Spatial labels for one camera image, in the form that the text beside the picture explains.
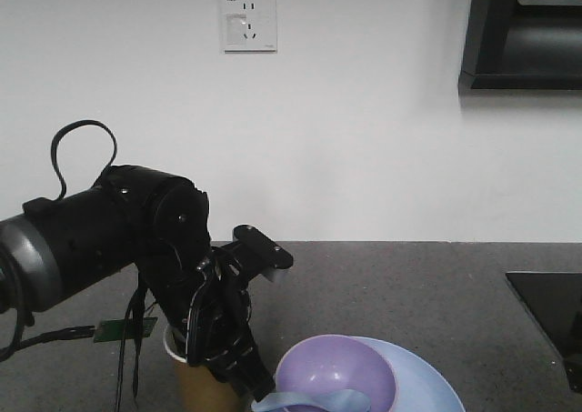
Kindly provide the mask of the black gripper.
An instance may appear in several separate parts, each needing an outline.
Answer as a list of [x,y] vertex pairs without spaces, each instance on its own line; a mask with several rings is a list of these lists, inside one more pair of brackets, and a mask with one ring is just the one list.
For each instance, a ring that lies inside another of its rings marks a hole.
[[249,327],[249,283],[257,276],[275,282],[294,264],[293,256],[257,227],[233,229],[233,241],[211,251],[212,277],[195,292],[187,321],[186,363],[207,365],[241,397],[263,400],[275,381]]

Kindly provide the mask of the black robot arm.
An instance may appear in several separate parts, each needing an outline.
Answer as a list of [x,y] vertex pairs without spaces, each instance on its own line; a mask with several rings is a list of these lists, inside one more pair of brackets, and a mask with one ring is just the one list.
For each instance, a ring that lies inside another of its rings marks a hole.
[[238,395],[264,398],[275,382],[249,327],[247,287],[287,270],[293,257],[250,225],[213,246],[208,215],[206,193],[190,180],[141,166],[112,166],[82,193],[25,203],[1,224],[1,308],[16,312],[2,358],[27,347],[22,334],[35,313],[135,265],[122,328],[142,335],[152,295],[189,366],[208,368]]

